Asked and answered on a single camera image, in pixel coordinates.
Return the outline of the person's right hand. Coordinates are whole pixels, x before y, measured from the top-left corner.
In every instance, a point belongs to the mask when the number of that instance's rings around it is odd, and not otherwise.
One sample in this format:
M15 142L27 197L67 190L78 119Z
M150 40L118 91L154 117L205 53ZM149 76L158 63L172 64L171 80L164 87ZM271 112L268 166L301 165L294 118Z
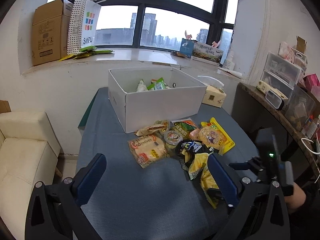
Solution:
M296 184L293 184L293 195L284 197L289 213L295 212L306 201L305 192Z

